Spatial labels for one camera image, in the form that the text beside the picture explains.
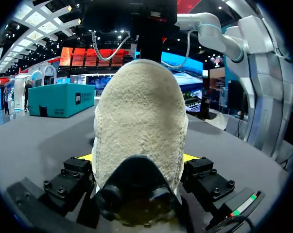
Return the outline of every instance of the person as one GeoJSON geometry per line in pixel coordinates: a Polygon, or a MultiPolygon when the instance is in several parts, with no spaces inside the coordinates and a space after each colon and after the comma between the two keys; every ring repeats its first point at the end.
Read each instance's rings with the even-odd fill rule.
{"type": "Polygon", "coordinates": [[[28,99],[29,99],[29,96],[28,96],[28,90],[29,90],[29,88],[32,88],[33,86],[32,86],[32,84],[33,84],[33,80],[31,80],[29,83],[27,83],[26,85],[25,85],[25,88],[24,88],[24,111],[26,112],[27,111],[27,109],[29,109],[29,103],[28,103],[28,99]]]}
{"type": "Polygon", "coordinates": [[[10,115],[9,114],[9,108],[8,108],[8,95],[9,95],[9,91],[8,91],[8,87],[6,86],[4,88],[4,109],[5,109],[5,115],[10,115]]]}

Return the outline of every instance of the red banner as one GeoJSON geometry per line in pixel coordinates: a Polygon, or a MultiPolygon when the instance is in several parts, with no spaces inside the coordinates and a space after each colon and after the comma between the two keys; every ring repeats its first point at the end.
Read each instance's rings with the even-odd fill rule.
{"type": "Polygon", "coordinates": [[[0,77],[0,85],[4,85],[7,82],[9,82],[8,77],[0,77]]]}

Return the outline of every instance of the white cable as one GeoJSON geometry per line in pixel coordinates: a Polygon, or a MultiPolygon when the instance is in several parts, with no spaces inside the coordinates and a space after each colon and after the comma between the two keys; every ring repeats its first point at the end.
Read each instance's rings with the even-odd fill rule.
{"type": "Polygon", "coordinates": [[[98,50],[98,46],[97,46],[97,38],[96,38],[96,33],[94,31],[91,32],[91,36],[92,36],[92,42],[93,42],[93,47],[94,47],[94,50],[96,51],[96,54],[97,56],[99,57],[99,59],[101,61],[109,61],[111,60],[115,55],[116,53],[118,52],[118,50],[124,45],[124,43],[130,38],[130,35],[128,35],[123,41],[122,43],[118,46],[118,48],[116,49],[116,51],[111,55],[109,56],[108,58],[103,58],[98,50]]]}
{"type": "Polygon", "coordinates": [[[187,59],[189,58],[189,54],[190,54],[190,34],[192,32],[195,32],[195,31],[197,31],[197,30],[190,30],[189,33],[187,34],[187,51],[186,51],[186,57],[185,57],[184,62],[182,64],[174,67],[174,66],[171,66],[171,65],[165,63],[164,61],[161,61],[161,63],[166,65],[166,66],[168,66],[168,67],[170,67],[170,68],[173,68],[173,69],[181,68],[185,64],[187,59]]]}

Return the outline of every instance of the red display screen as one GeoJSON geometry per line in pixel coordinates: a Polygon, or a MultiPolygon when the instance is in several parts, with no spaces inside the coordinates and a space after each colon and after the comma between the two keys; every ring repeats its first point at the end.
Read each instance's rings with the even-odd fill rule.
{"type": "Polygon", "coordinates": [[[70,66],[73,48],[63,47],[60,58],[60,66],[70,66]]]}
{"type": "Polygon", "coordinates": [[[200,0],[177,0],[177,12],[178,14],[189,13],[200,0]]]}
{"type": "Polygon", "coordinates": [[[123,57],[125,54],[124,49],[118,50],[118,52],[115,54],[115,56],[112,59],[112,66],[113,67],[121,67],[123,65],[123,57]]]}
{"type": "Polygon", "coordinates": [[[84,64],[84,56],[86,49],[75,49],[73,56],[73,67],[82,67],[84,64]]]}
{"type": "Polygon", "coordinates": [[[94,49],[88,49],[86,55],[86,67],[95,67],[97,64],[97,54],[94,49]]]}
{"type": "MultiPolygon", "coordinates": [[[[112,55],[112,50],[100,50],[100,54],[103,58],[108,58],[112,55]]],[[[99,67],[109,67],[109,61],[104,62],[99,60],[99,67]]]]}

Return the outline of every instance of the cable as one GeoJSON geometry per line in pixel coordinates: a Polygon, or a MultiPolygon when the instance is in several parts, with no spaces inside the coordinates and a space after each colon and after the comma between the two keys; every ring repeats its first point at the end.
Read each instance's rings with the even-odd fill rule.
{"type": "Polygon", "coordinates": [[[246,221],[251,230],[254,229],[254,225],[252,223],[252,221],[245,217],[245,216],[242,216],[242,215],[239,215],[239,216],[233,216],[233,217],[229,217],[227,219],[225,219],[223,222],[219,223],[218,225],[212,227],[209,231],[207,231],[207,233],[217,233],[219,232],[220,230],[222,230],[223,228],[227,227],[228,225],[230,225],[231,223],[234,223],[234,222],[240,222],[240,224],[234,226],[232,229],[228,230],[227,232],[233,232],[234,230],[236,230],[244,221],[246,221]]]}
{"type": "Polygon", "coordinates": [[[173,69],[181,68],[185,64],[187,59],[189,58],[189,54],[190,54],[190,34],[192,32],[195,32],[195,31],[197,31],[197,30],[194,30],[194,29],[190,30],[189,33],[187,34],[187,51],[186,51],[186,57],[185,57],[184,62],[182,64],[174,67],[174,66],[171,66],[171,65],[165,63],[164,61],[161,61],[161,63],[166,65],[166,66],[168,66],[168,67],[170,67],[170,68],[173,68],[173,69]]]}
{"type": "Polygon", "coordinates": [[[91,32],[91,36],[92,36],[92,42],[93,42],[93,47],[94,47],[94,50],[96,51],[96,54],[97,56],[99,57],[99,59],[101,61],[109,61],[111,60],[115,55],[116,53],[118,52],[118,50],[124,45],[124,43],[130,38],[130,34],[122,41],[122,43],[118,46],[118,48],[116,49],[116,51],[111,55],[109,56],[108,58],[103,58],[98,50],[98,46],[97,46],[97,38],[96,38],[96,33],[94,31],[91,32]]]}

